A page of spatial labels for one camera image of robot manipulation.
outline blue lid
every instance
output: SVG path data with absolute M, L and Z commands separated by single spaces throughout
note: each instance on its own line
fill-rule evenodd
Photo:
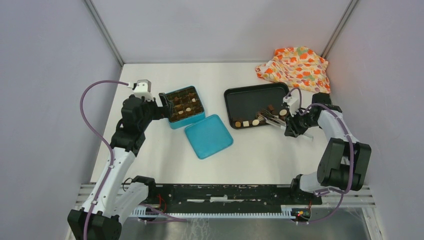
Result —
M 199 159 L 205 159 L 233 144 L 233 138 L 216 114 L 186 127 L 185 134 Z

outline gray wall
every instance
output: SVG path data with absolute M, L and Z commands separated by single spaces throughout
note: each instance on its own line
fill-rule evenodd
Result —
M 362 0 L 331 50 L 332 97 L 372 147 L 367 181 L 389 240 L 423 239 L 422 0 Z
M 63 239 L 100 141 L 79 100 L 120 67 L 81 0 L 0 3 L 0 239 Z M 89 93 L 103 131 L 116 86 Z
M 320 54 L 350 0 L 93 0 L 126 63 L 268 61 Z

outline red wire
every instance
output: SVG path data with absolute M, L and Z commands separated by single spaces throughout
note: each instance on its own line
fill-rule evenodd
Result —
M 157 197 L 159 198 L 159 209 L 162 206 L 162 201 L 165 204 L 165 207 L 164 207 L 164 209 L 162 211 L 164 213 L 167 210 L 167 202 L 165 201 L 165 199 L 162 198 L 162 196 L 160 194 L 158 194 Z

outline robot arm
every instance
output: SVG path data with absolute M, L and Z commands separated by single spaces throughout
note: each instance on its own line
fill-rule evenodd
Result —
M 172 103 L 166 99 L 165 94 L 159 94 L 162 106 L 158 106 L 150 89 L 150 81 L 139 80 L 133 86 L 134 94 L 123 102 L 122 119 L 118 122 L 110 143 L 114 153 L 113 165 L 110 165 L 109 158 L 81 210 L 71 210 L 68 215 L 67 220 L 76 239 L 83 239 L 84 225 L 91 205 L 94 207 L 88 222 L 87 238 L 118 239 L 122 224 L 137 205 L 149 196 L 155 185 L 153 178 L 137 176 L 128 190 L 116 198 L 125 174 L 146 139 L 146 128 L 152 120 L 169 118 L 171 115 Z
M 343 120 L 342 110 L 340 107 L 332 105 L 330 95 L 327 93 L 314 94 L 312 97 L 313 106 L 308 112 L 302 114 L 298 111 L 299 101 L 297 98 L 290 96 L 284 102 L 285 107 L 290 112 L 285 118 L 286 129 L 284 135 L 298 137 L 304 134 L 308 128 L 319 126 L 328 140 L 317 171 L 299 177 L 300 190 L 314 192 L 324 187 L 347 189 L 350 178 L 350 161 L 348 157 L 350 155 L 350 147 L 345 134 L 346 130 L 353 143 L 354 152 L 352 186 L 350 189 L 359 191 L 364 184 L 371 156 L 371 147 L 368 144 L 359 142 L 352 135 Z M 324 109 L 319 104 L 324 105 L 328 109 Z

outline orange floral cloth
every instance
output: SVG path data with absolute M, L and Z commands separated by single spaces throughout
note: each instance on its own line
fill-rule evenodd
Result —
M 310 92 L 330 93 L 326 75 L 329 62 L 311 49 L 287 47 L 275 50 L 268 63 L 255 68 L 259 78 L 270 82 L 283 82 L 289 87 L 299 87 Z

